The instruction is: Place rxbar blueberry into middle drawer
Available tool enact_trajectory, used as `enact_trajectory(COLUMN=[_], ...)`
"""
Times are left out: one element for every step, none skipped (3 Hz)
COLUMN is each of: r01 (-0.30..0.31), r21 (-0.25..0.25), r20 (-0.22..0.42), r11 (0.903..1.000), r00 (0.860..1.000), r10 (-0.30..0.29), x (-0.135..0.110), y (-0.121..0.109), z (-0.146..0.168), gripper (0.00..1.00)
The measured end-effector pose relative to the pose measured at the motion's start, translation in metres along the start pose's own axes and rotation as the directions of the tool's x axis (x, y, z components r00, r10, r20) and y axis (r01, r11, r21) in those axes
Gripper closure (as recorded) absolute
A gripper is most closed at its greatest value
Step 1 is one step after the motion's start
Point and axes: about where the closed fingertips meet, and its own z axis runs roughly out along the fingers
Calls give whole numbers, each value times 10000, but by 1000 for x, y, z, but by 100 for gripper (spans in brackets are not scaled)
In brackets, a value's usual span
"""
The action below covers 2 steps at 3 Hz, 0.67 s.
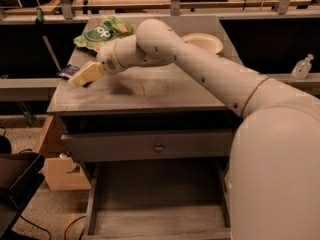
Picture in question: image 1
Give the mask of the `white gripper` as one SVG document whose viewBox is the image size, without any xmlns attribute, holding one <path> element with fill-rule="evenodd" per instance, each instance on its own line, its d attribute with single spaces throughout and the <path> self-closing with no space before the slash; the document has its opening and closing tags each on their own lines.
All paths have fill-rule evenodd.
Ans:
<svg viewBox="0 0 320 240">
<path fill-rule="evenodd" d="M 107 74 L 116 74 L 124 71 L 125 68 L 120 64 L 116 56 L 116 43 L 116 40 L 112 40 L 101 46 L 96 55 L 98 62 L 89 61 L 68 82 L 75 87 L 81 87 L 101 78 L 104 75 L 104 70 Z"/>
</svg>

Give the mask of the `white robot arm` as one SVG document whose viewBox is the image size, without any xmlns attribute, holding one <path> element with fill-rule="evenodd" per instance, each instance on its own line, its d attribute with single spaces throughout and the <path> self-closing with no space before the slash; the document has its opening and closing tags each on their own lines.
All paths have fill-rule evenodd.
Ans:
<svg viewBox="0 0 320 240">
<path fill-rule="evenodd" d="M 102 46 L 72 77 L 174 64 L 236 118 L 229 158 L 231 240 L 320 240 L 316 97 L 183 40 L 158 19 Z"/>
</svg>

